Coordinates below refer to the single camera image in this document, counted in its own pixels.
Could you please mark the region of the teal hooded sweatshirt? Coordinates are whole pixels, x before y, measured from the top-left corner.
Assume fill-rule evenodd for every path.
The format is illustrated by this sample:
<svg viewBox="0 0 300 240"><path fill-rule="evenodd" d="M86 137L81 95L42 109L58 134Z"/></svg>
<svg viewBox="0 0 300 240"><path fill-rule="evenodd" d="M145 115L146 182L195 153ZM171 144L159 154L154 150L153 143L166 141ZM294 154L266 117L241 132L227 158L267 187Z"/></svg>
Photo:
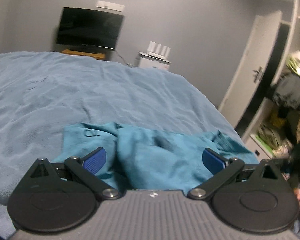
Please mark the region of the teal hooded sweatshirt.
<svg viewBox="0 0 300 240"><path fill-rule="evenodd" d="M187 193L212 177L202 163L206 148L226 158L238 157L247 164L258 162L240 141L219 130L189 135L115 122L66 126L62 152L54 161L84 157L98 147L105 149L106 163L96 176L121 192L139 189Z"/></svg>

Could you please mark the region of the dark grey clothes bundle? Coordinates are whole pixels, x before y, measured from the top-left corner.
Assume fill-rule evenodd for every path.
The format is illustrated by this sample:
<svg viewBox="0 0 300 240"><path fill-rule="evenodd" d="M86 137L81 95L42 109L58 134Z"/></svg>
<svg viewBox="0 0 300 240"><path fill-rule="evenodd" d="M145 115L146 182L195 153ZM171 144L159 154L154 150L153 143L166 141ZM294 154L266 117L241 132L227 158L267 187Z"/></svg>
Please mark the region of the dark grey clothes bundle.
<svg viewBox="0 0 300 240"><path fill-rule="evenodd" d="M278 106L297 109L300 106L300 78L297 75L286 75L277 84L272 101Z"/></svg>

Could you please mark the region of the white wardrobe shelving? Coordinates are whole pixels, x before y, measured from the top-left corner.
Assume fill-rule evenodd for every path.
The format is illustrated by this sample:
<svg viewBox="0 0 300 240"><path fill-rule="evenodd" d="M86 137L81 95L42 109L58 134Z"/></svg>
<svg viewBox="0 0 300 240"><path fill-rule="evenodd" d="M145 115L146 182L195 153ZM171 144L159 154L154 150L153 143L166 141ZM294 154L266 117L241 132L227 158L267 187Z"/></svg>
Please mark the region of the white wardrobe shelving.
<svg viewBox="0 0 300 240"><path fill-rule="evenodd" d="M300 51L300 0L294 0L291 21L287 25L281 25L261 82L236 127L236 130L242 133L246 147L258 160L273 157L272 149L261 140L258 133L262 127L269 124L271 116L279 109L272 101L272 96L282 80L293 75L287 63L290 55L296 51Z"/></svg>

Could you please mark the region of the blue bed blanket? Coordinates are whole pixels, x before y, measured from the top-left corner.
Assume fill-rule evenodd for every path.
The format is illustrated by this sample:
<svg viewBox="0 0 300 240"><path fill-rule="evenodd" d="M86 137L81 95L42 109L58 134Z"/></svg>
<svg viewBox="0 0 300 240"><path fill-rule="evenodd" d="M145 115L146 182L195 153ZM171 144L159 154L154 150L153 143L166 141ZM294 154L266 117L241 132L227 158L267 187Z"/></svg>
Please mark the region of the blue bed blanket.
<svg viewBox="0 0 300 240"><path fill-rule="evenodd" d="M14 233L8 198L35 159L54 161L64 128L127 124L241 139L184 77L61 53L0 54L0 236Z"/></svg>

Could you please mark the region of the wooden tv stand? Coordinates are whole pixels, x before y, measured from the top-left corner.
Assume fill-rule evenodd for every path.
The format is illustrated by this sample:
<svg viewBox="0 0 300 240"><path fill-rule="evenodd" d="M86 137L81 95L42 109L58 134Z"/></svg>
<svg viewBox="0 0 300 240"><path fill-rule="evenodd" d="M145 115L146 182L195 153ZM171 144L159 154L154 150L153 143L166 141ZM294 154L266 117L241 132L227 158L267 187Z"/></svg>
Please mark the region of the wooden tv stand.
<svg viewBox="0 0 300 240"><path fill-rule="evenodd" d="M106 60L106 54L105 53L90 53L90 52L84 52L84 51L76 51L71 49L65 49L61 51L62 54L65 55L71 55L71 56L88 56L92 57L96 60Z"/></svg>

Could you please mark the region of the white mini fridge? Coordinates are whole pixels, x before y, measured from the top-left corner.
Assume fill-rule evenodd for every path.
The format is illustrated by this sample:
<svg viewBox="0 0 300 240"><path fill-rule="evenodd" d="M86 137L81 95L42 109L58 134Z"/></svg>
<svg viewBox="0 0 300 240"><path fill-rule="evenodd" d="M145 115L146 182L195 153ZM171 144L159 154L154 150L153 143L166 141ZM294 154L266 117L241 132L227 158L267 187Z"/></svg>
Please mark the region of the white mini fridge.
<svg viewBox="0 0 300 240"><path fill-rule="evenodd" d="M169 70L171 65L170 61L160 59L143 52L138 52L134 64L136 67L143 69L156 68L161 70Z"/></svg>

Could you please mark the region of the white wifi router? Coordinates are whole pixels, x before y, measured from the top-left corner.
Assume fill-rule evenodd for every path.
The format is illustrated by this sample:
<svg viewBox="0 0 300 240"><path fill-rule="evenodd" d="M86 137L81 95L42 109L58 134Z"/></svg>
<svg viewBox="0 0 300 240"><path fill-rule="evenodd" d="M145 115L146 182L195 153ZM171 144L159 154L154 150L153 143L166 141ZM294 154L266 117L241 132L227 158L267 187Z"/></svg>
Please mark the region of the white wifi router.
<svg viewBox="0 0 300 240"><path fill-rule="evenodd" d="M162 60L167 60L170 54L171 48L153 41L149 42L147 48L147 55L153 56Z"/></svg>

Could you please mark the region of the black flat screen television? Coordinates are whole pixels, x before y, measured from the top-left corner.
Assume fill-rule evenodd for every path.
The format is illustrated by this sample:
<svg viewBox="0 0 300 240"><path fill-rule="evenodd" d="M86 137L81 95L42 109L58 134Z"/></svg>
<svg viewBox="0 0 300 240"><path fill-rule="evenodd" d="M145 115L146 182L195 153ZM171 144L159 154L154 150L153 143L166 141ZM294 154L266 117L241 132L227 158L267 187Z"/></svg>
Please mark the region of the black flat screen television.
<svg viewBox="0 0 300 240"><path fill-rule="evenodd" d="M125 17L106 10L64 7L56 42L114 50Z"/></svg>

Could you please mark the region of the white wall power strip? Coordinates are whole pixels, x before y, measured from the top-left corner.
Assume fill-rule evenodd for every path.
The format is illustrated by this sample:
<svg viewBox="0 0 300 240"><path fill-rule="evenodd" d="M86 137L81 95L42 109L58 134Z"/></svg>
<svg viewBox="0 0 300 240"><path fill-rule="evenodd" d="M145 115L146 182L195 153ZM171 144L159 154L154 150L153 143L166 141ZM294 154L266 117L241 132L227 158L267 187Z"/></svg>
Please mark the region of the white wall power strip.
<svg viewBox="0 0 300 240"><path fill-rule="evenodd" d="M98 0L96 2L95 7L108 9L108 10L113 10L113 11L119 11L119 12L123 12L124 9L125 9L124 5L117 4L117 3L112 3L112 2L101 1L101 0Z"/></svg>

